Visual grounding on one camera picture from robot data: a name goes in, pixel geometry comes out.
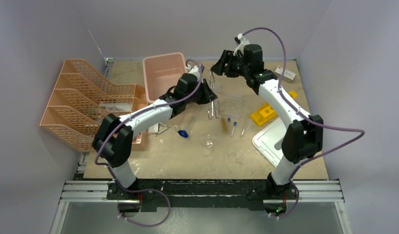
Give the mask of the metal crucible tongs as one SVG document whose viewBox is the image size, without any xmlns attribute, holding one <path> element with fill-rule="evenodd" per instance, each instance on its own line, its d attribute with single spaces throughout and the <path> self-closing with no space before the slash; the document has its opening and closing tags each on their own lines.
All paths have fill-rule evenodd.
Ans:
<svg viewBox="0 0 399 234">
<path fill-rule="evenodd" d="M 209 86 L 210 89 L 214 92 L 215 91 L 215 77 L 212 71 L 210 71 L 209 74 Z M 221 116 L 221 111 L 220 111 L 220 104 L 219 100 L 213 100 L 211 102 L 211 107 L 208 109 L 208 119 L 211 120 L 213 118 L 219 119 Z"/>
</svg>

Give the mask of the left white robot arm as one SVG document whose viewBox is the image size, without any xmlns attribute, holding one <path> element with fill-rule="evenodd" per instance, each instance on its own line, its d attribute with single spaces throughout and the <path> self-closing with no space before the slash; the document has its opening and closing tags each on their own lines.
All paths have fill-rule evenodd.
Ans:
<svg viewBox="0 0 399 234">
<path fill-rule="evenodd" d="M 156 123 L 184 112 L 191 103 L 203 105 L 217 98 L 207 81 L 185 73 L 175 86 L 152 104 L 120 117 L 114 114 L 104 117 L 92 146 L 107 162 L 108 168 L 120 184 L 119 193 L 125 199 L 133 199 L 138 193 L 138 186 L 135 184 L 137 178 L 128 164 L 133 139 Z"/>
</svg>

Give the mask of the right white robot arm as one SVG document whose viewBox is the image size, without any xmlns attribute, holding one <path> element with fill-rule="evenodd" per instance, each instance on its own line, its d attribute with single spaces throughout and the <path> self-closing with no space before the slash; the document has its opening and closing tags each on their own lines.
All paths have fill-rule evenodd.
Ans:
<svg viewBox="0 0 399 234">
<path fill-rule="evenodd" d="M 267 194 L 279 198 L 290 187 L 297 169 L 322 150 L 322 117 L 310 115 L 283 91 L 277 76 L 265 68 L 260 45 L 246 45 L 240 55 L 224 50 L 210 70 L 218 76 L 244 77 L 247 86 L 271 105 L 286 127 L 283 157 L 266 181 Z"/>
</svg>

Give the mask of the blue clamp clip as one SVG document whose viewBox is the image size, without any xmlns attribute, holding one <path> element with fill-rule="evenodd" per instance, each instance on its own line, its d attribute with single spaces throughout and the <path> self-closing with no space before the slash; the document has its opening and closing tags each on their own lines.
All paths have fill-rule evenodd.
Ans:
<svg viewBox="0 0 399 234">
<path fill-rule="evenodd" d="M 188 132 L 186 130 L 179 130 L 177 132 L 183 138 L 188 138 L 189 137 L 189 134 L 188 134 Z"/>
</svg>

